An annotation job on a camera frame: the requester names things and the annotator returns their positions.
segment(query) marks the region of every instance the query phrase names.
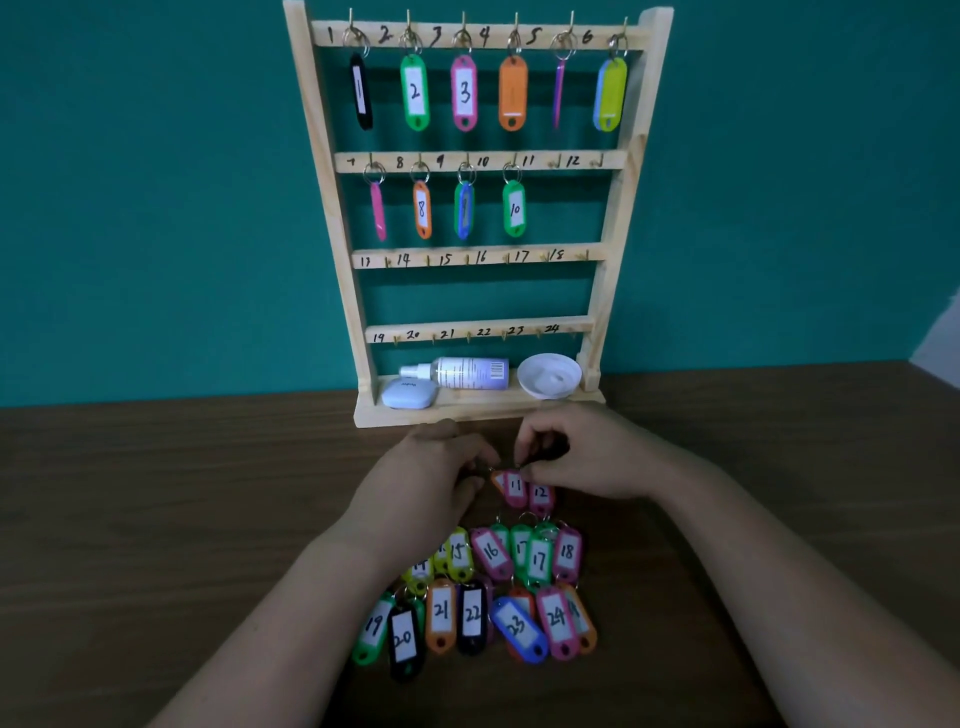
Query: red key tag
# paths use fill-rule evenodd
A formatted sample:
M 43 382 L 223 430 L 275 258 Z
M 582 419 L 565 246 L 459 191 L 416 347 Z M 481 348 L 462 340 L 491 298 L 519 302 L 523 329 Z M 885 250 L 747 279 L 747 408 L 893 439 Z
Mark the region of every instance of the red key tag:
M 537 518 L 549 518 L 550 514 L 553 513 L 556 502 L 553 486 L 530 485 L 530 510 L 534 512 Z
M 537 592 L 540 624 L 550 642 L 550 654 L 557 660 L 572 660 L 580 652 L 580 643 L 573 631 L 573 617 L 566 596 L 556 587 Z
M 557 581 L 576 584 L 580 578 L 580 557 L 584 551 L 584 537 L 579 531 L 565 525 L 557 534 L 553 549 L 553 576 Z
M 473 544 L 473 553 L 491 578 L 506 581 L 514 575 L 514 561 L 506 545 L 489 528 L 470 531 L 470 543 Z

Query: orange key tag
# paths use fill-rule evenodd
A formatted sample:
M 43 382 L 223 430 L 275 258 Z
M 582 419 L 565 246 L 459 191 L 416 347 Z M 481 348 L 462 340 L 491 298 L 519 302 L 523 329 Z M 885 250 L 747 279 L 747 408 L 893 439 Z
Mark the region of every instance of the orange key tag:
M 437 579 L 426 593 L 426 646 L 438 655 L 457 643 L 457 588 L 452 581 Z
M 570 608 L 573 628 L 577 632 L 577 639 L 580 640 L 580 653 L 583 655 L 589 654 L 597 645 L 596 627 L 590 621 L 587 610 L 584 609 L 584 603 L 577 596 L 577 590 L 569 584 L 560 583 L 557 586 L 566 594 L 566 605 Z
M 430 209 L 430 190 L 426 181 L 414 182 L 414 214 L 417 217 L 417 234 L 427 240 L 433 234 L 433 213 Z
M 510 55 L 500 64 L 500 126 L 515 132 L 527 120 L 527 62 Z

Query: wooden base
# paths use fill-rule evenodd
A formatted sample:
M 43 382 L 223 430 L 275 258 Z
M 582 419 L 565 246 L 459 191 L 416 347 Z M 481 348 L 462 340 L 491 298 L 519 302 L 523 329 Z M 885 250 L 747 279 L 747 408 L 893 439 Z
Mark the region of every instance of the wooden base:
M 468 420 L 500 420 L 507 417 L 523 417 L 538 407 L 551 406 L 560 401 L 605 402 L 603 393 L 597 389 L 584 392 L 577 389 L 566 400 L 537 400 L 520 388 L 516 369 L 510 370 L 510 386 L 502 392 L 490 389 L 444 389 L 437 393 L 433 406 L 426 409 L 392 409 L 383 403 L 380 392 L 396 376 L 379 377 L 376 404 L 373 406 L 357 398 L 353 421 L 358 427 L 393 427 L 397 425 L 420 425 L 435 423 L 449 418 L 458 422 Z

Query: blue key tag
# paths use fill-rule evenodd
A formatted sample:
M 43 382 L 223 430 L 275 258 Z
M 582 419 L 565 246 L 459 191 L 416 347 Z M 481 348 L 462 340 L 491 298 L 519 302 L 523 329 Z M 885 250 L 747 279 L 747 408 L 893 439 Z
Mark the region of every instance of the blue key tag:
M 516 601 L 501 596 L 493 603 L 493 624 L 527 663 L 541 663 L 550 651 L 546 635 Z

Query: green wall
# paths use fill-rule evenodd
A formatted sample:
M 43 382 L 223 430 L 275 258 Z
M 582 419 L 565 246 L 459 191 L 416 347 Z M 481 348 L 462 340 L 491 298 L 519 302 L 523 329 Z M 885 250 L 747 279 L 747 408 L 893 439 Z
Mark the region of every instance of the green wall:
M 960 10 L 948 2 L 677 3 L 603 371 L 906 358 L 960 279 L 955 129 Z M 315 4 L 346 16 L 347 5 Z M 459 20 L 461 6 L 411 6 Z M 467 2 L 472 18 L 566 22 L 569 8 Z M 639 6 L 574 8 L 615 23 Z M 0 25 L 0 405 L 352 387 L 339 293 L 279 0 L 8 1 Z M 376 0 L 358 16 L 402 10 Z M 376 127 L 342 149 L 593 148 L 599 60 L 570 66 L 559 133 L 549 58 L 526 128 L 449 120 L 450 54 L 425 55 L 434 121 L 402 127 L 394 51 L 374 51 Z M 592 241 L 609 176 L 524 178 L 528 242 Z M 499 184 L 475 241 L 506 242 Z M 451 180 L 431 180 L 435 245 Z M 347 180 L 360 247 L 365 185 Z M 410 186 L 385 187 L 390 241 L 418 240 Z M 371 323 L 586 311 L 592 264 L 363 274 Z M 441 352 L 573 352 L 571 337 L 388 346 L 385 372 Z

